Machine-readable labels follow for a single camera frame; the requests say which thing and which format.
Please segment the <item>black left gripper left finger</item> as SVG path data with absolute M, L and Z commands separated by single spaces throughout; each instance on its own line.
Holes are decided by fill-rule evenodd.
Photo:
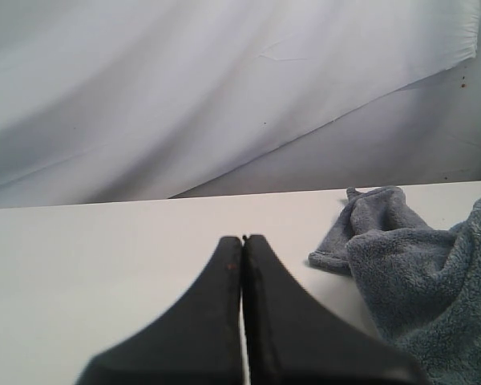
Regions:
M 199 277 L 153 323 L 96 355 L 79 384 L 242 384 L 242 242 L 222 237 Z

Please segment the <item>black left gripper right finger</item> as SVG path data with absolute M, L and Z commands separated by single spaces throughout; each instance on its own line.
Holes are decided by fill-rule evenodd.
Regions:
M 243 313 L 252 384 L 426 384 L 416 361 L 327 310 L 261 235 L 245 238 Z

